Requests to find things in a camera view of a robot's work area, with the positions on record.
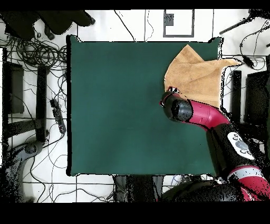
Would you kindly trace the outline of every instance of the black equipment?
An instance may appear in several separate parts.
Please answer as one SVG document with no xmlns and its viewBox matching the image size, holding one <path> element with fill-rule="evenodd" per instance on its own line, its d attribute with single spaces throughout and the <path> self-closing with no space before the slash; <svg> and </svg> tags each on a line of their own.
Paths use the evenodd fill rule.
<svg viewBox="0 0 270 224">
<path fill-rule="evenodd" d="M 49 131 L 46 130 L 46 89 L 49 70 L 45 66 L 39 66 L 37 69 L 36 118 L 8 124 L 10 95 L 18 100 L 20 98 L 10 94 L 9 85 L 6 84 L 11 82 L 12 76 L 7 66 L 3 68 L 3 164 L 0 168 L 0 201 L 33 202 L 33 199 L 28 200 L 24 196 L 23 169 L 29 158 L 41 152 L 49 135 Z M 23 143 L 15 148 L 8 147 L 8 138 L 31 130 L 36 131 L 35 141 Z"/>
</svg>

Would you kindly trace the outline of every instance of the tan towel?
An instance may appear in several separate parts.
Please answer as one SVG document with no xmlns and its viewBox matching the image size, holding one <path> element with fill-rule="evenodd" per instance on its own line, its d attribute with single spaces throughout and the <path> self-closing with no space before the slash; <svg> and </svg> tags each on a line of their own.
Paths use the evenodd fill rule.
<svg viewBox="0 0 270 224">
<path fill-rule="evenodd" d="M 176 87 L 183 98 L 220 108 L 222 68 L 241 64 L 234 59 L 204 61 L 186 45 L 170 64 L 164 78 L 165 91 Z"/>
</svg>

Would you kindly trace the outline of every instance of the table surface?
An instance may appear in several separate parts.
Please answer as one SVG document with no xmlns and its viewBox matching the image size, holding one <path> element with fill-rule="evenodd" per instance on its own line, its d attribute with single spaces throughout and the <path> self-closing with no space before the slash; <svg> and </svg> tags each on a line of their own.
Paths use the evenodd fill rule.
<svg viewBox="0 0 270 224">
<path fill-rule="evenodd" d="M 205 131 L 159 106 L 164 75 L 189 44 L 204 60 L 220 38 L 197 42 L 71 43 L 72 174 L 213 173 Z"/>
</svg>

